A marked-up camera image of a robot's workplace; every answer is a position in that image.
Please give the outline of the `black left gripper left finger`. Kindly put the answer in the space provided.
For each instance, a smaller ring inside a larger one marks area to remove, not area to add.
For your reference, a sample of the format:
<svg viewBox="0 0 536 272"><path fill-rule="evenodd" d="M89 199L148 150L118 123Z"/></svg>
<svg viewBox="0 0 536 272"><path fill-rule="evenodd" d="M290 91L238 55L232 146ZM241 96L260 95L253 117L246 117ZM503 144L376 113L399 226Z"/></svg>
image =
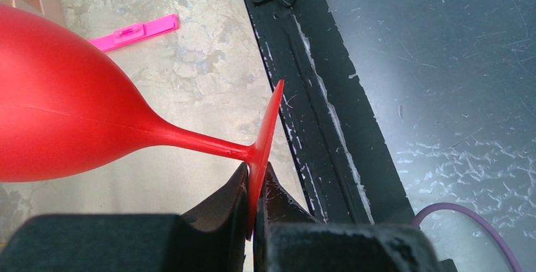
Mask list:
<svg viewBox="0 0 536 272"><path fill-rule="evenodd" d="M241 271L248 168L183 214L45 214L1 252L2 271Z"/></svg>

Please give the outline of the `red wine glass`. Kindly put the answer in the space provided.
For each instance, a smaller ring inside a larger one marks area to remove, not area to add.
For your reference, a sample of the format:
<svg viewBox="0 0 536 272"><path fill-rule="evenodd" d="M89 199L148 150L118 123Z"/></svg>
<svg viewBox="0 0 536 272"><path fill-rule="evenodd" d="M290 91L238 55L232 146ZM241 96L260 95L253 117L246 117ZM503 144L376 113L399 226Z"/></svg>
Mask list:
<svg viewBox="0 0 536 272"><path fill-rule="evenodd" d="M250 236L283 89L280 80L252 145L195 133L161 118L126 73L86 39L2 5L1 181L73 176L160 145L236 159L250 169Z"/></svg>

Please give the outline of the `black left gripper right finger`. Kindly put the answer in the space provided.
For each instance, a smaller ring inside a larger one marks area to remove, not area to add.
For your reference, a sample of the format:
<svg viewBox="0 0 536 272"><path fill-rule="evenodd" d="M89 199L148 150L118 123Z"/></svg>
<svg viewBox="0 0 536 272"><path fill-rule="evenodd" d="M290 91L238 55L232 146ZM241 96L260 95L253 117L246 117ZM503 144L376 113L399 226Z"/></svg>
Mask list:
<svg viewBox="0 0 536 272"><path fill-rule="evenodd" d="M429 240L408 225L323 223L265 173L253 231L254 271L442 271Z"/></svg>

